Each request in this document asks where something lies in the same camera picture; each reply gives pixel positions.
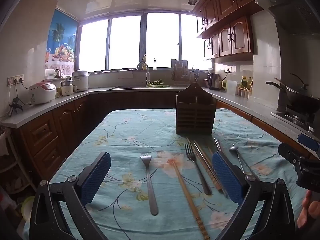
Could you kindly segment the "person's right hand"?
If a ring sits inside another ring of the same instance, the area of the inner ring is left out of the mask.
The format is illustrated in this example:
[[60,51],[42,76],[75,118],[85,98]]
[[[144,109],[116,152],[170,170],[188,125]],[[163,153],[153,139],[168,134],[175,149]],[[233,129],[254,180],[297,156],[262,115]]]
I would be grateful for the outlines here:
[[299,229],[306,225],[308,217],[313,219],[319,218],[319,201],[311,201],[311,196],[312,191],[308,190],[302,201],[302,211],[297,219],[297,226]]

